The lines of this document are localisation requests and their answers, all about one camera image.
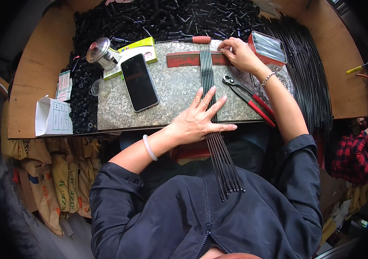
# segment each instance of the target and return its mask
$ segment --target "yellow-handled tool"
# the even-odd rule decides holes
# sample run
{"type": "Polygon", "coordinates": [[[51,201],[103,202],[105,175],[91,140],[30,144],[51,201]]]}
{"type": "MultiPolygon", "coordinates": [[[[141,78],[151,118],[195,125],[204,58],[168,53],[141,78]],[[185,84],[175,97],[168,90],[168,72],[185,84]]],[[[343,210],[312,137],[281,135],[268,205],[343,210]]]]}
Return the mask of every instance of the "yellow-handled tool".
{"type": "Polygon", "coordinates": [[[364,65],[359,65],[358,67],[356,68],[353,68],[353,69],[350,69],[347,71],[347,74],[351,74],[351,73],[354,73],[354,72],[357,72],[358,70],[362,69],[363,67],[365,67],[366,65],[368,65],[368,62],[365,63],[364,65]]]}

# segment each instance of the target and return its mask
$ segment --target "black jacket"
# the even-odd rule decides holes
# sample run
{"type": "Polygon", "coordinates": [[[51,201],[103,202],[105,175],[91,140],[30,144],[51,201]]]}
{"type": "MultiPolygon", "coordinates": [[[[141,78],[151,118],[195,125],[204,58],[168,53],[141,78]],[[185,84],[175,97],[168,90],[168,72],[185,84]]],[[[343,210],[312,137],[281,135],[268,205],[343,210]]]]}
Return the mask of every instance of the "black jacket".
{"type": "Polygon", "coordinates": [[[175,176],[144,204],[139,175],[105,164],[90,191],[96,258],[198,258],[207,239],[226,253],[309,258],[321,238],[316,145],[301,135],[282,150],[276,188],[237,167],[246,193],[221,202],[211,162],[175,176]]]}

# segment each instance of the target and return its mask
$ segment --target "woman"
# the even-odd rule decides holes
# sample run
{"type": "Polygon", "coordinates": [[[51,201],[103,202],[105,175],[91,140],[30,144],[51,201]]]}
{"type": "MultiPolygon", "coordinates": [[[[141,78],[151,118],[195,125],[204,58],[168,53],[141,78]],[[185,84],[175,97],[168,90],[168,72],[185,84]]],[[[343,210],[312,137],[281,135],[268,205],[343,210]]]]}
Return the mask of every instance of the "woman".
{"type": "MultiPolygon", "coordinates": [[[[140,173],[153,159],[208,133],[237,128],[210,122],[226,96],[206,110],[216,89],[212,87],[203,99],[200,89],[191,106],[170,125],[102,166],[90,191],[96,258],[309,258],[315,252],[322,223],[317,148],[301,111],[246,43],[230,38],[218,49],[239,70],[265,81],[285,142],[276,167],[279,182],[273,186],[255,172],[236,167],[246,193],[233,193],[222,203],[211,161],[194,161],[189,163],[193,176],[177,175],[147,201],[142,198],[140,173]]],[[[256,158],[256,152],[249,155],[256,158]]]]}

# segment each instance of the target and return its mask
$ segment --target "phone screen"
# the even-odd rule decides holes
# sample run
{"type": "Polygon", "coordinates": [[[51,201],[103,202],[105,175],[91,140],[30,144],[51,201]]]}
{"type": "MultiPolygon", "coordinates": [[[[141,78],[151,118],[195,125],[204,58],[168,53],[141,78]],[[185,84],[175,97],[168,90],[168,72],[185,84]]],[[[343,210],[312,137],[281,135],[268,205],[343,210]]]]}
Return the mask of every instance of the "phone screen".
{"type": "Polygon", "coordinates": [[[122,62],[121,70],[135,112],[158,103],[158,96],[143,54],[138,54],[122,62]]]}

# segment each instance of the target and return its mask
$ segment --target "zipper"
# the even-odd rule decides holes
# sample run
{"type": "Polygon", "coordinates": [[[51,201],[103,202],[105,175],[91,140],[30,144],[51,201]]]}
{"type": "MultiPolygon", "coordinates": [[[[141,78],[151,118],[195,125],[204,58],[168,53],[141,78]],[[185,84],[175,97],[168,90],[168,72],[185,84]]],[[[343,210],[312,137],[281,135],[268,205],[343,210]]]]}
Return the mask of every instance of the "zipper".
{"type": "Polygon", "coordinates": [[[210,197],[208,196],[208,186],[207,186],[207,179],[205,178],[205,176],[203,176],[203,180],[204,180],[204,191],[206,193],[206,217],[207,217],[207,232],[206,235],[204,236],[204,240],[201,244],[200,249],[198,250],[196,257],[194,259],[198,259],[198,257],[200,256],[201,251],[203,250],[204,245],[206,244],[206,241],[208,239],[208,236],[211,236],[212,240],[218,245],[218,247],[220,249],[222,249],[226,254],[230,254],[230,251],[228,249],[226,249],[222,244],[220,244],[220,242],[213,237],[212,233],[211,233],[211,211],[210,211],[210,197]]]}

